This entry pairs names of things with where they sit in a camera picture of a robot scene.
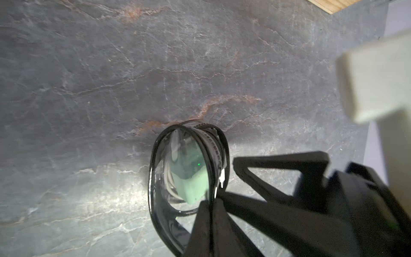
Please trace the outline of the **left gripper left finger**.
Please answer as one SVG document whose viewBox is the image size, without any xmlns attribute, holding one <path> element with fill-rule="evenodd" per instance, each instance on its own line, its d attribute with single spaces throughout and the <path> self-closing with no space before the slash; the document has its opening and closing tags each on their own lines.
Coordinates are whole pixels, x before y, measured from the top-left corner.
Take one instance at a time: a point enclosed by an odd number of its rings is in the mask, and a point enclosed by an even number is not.
<svg viewBox="0 0 411 257">
<path fill-rule="evenodd" d="M 244 220 L 267 203 L 252 198 L 218 198 L 202 203 L 184 257 L 262 257 L 263 253 L 229 216 Z"/>
</svg>

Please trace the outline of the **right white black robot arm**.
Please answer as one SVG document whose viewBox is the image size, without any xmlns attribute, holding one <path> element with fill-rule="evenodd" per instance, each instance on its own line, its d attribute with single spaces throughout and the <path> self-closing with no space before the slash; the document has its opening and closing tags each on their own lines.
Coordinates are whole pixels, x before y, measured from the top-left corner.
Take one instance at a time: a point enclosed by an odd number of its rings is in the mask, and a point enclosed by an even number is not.
<svg viewBox="0 0 411 257">
<path fill-rule="evenodd" d="M 391 192 L 411 213 L 411 32 L 343 53 L 337 59 L 341 103 L 355 123 L 377 123 Z"/>
</svg>

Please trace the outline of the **green charger adapter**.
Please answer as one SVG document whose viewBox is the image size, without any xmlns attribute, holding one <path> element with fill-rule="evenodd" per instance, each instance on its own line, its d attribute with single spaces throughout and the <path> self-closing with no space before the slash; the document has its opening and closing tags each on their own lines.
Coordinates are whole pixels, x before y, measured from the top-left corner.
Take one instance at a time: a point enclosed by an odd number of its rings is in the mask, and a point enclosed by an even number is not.
<svg viewBox="0 0 411 257">
<path fill-rule="evenodd" d="M 189 205 L 197 204 L 209 191 L 209 175 L 199 144 L 185 139 L 171 150 L 169 171 L 177 196 Z"/>
</svg>

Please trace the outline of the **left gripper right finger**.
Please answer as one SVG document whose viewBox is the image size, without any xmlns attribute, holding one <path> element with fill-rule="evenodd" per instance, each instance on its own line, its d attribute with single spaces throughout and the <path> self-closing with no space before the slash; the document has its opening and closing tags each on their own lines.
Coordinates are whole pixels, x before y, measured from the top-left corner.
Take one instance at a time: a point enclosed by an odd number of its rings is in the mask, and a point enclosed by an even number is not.
<svg viewBox="0 0 411 257">
<path fill-rule="evenodd" d="M 235 186 L 219 190 L 226 210 L 260 231 L 329 231 L 324 176 L 329 156 L 314 151 L 269 155 L 237 152 Z"/>
</svg>

